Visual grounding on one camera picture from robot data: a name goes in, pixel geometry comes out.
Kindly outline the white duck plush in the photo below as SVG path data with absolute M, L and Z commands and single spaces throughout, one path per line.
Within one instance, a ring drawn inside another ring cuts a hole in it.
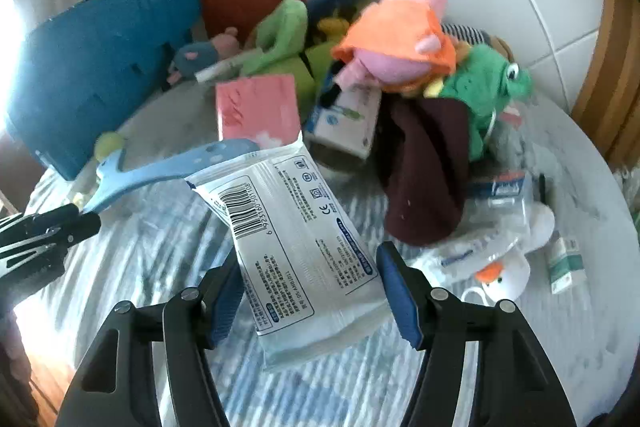
M 532 273 L 527 255 L 546 246 L 555 226 L 553 211 L 541 202 L 534 202 L 523 215 L 524 227 L 504 216 L 425 251 L 410 265 L 434 286 L 450 288 L 473 280 L 473 291 L 481 291 L 486 300 L 518 299 Z

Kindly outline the wooden door frame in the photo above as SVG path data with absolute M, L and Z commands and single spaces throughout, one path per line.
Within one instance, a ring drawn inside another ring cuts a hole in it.
M 572 118 L 613 168 L 639 161 L 639 0 L 604 0 Z

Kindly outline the blue plastic storage crate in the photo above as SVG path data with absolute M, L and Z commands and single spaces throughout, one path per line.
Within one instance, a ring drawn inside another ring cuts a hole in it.
M 65 180 L 166 79 L 200 0 L 85 0 L 26 38 L 6 127 Z

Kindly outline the green frog plush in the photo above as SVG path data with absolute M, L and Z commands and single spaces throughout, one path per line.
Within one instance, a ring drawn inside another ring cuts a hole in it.
M 452 98 L 468 109 L 469 161 L 484 155 L 488 135 L 512 100 L 524 100 L 533 91 L 526 69 L 509 62 L 487 44 L 471 46 L 456 71 L 442 84 L 439 98 Z

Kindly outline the small green white box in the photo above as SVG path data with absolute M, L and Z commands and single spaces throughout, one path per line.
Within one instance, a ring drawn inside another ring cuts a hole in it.
M 555 231 L 546 251 L 552 295 L 560 295 L 587 280 L 582 251 L 576 237 Z

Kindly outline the small pig plush blue shirt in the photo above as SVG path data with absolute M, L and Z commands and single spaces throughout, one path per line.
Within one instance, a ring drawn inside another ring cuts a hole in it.
M 221 34 L 207 41 L 192 42 L 178 49 L 168 68 L 169 86 L 183 79 L 194 79 L 197 72 L 227 60 L 242 51 L 235 27 L 226 28 Z

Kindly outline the dark maroon cloth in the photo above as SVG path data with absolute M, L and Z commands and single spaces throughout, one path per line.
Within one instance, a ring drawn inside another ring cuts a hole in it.
M 468 106 L 453 98 L 385 93 L 371 159 L 388 200 L 386 232 L 416 247 L 446 239 L 465 202 Z

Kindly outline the light blue plastic shoehorn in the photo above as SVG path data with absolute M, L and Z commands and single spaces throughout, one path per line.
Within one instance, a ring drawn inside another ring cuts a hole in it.
M 115 150 L 96 169 L 98 188 L 81 212 L 100 213 L 117 199 L 138 188 L 158 182 L 186 179 L 200 170 L 256 150 L 259 150 L 259 146 L 247 139 L 217 141 L 127 171 L 120 169 L 125 159 L 125 150 Z

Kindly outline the light green plush toy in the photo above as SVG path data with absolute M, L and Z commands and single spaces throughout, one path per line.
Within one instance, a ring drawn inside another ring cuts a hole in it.
M 338 38 L 306 46 L 308 13 L 302 0 L 283 0 L 252 32 L 262 53 L 247 60 L 241 77 L 292 75 L 297 107 L 305 121 L 316 105 L 321 83 L 332 64 L 331 50 Z

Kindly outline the pink tissue pack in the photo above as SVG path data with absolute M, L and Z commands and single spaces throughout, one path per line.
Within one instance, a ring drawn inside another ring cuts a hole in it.
M 261 75 L 215 87 L 221 140 L 247 139 L 262 150 L 295 142 L 300 119 L 292 75 Z

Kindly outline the white blue medicine box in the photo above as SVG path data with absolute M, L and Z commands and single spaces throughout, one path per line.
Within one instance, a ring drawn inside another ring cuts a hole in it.
M 305 124 L 305 138 L 331 150 L 367 159 L 373 143 L 382 91 L 356 86 L 329 108 L 316 105 Z

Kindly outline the pink pig plush orange dress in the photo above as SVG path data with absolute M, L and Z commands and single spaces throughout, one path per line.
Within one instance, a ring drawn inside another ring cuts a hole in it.
M 331 50 L 332 86 L 319 104 L 359 86 L 413 95 L 456 70 L 457 52 L 442 30 L 447 0 L 378 0 Z

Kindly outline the white wet wipes pack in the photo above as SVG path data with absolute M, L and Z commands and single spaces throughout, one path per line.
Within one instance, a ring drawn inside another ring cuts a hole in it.
M 302 140 L 188 182 L 229 225 L 267 371 L 343 350 L 390 317 L 373 256 Z

